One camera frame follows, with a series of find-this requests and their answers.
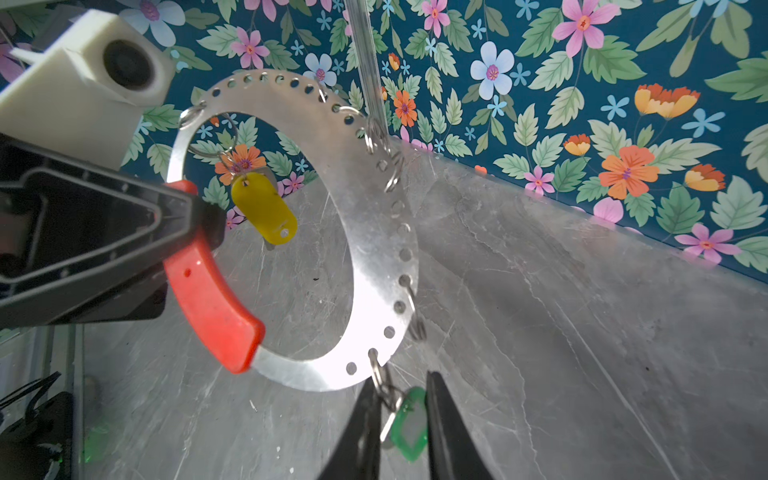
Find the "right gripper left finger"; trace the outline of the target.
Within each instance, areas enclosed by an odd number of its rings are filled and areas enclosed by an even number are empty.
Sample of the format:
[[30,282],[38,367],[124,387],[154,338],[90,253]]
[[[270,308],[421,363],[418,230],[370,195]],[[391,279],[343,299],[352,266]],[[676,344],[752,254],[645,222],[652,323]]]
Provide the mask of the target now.
[[367,379],[334,452],[319,480],[378,480],[381,455],[382,399]]

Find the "green key tag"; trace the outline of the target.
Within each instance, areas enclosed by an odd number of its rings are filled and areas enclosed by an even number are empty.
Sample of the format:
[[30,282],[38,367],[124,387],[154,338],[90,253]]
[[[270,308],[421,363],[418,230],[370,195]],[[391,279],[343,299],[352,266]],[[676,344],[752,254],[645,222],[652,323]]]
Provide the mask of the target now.
[[420,458],[428,444],[426,390],[412,387],[400,393],[380,434],[384,449],[395,449],[408,462]]

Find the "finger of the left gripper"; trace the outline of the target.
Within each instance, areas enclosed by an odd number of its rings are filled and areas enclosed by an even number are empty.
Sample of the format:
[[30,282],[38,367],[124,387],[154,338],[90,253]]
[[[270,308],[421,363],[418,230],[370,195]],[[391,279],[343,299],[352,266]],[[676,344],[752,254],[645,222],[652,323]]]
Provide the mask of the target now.
[[225,214],[196,191],[145,182],[1,138],[1,326],[148,320],[165,309],[163,262]]

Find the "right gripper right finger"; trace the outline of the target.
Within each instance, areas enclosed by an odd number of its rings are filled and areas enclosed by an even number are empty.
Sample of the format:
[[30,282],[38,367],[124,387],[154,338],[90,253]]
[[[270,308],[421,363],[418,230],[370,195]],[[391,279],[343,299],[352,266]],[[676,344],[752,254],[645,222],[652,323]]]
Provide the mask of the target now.
[[426,380],[428,458],[432,480],[491,480],[456,403],[439,372]]

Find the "silver keyring with red grip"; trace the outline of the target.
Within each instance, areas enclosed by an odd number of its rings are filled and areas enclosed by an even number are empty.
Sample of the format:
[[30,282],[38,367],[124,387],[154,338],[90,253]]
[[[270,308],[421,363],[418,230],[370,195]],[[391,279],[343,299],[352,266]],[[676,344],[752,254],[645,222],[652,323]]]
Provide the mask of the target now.
[[399,348],[415,311],[418,241],[400,184],[404,157],[375,138],[357,109],[317,82],[262,69],[223,79],[182,112],[167,180],[184,188],[187,150],[209,118],[238,112],[259,118],[308,156],[341,220],[353,268],[352,309],[326,354],[294,360],[262,344],[264,324],[238,300],[203,235],[165,263],[186,320],[232,373],[249,370],[302,391],[341,390],[365,381],[371,361],[385,364]]

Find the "yellow key tag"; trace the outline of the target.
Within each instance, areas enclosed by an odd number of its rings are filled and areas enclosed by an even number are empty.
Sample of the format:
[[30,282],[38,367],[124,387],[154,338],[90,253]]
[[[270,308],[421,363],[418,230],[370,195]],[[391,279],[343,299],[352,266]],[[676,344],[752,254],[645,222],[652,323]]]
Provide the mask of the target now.
[[257,172],[238,176],[231,186],[236,207],[272,245],[290,242],[298,229],[297,218],[270,179]]

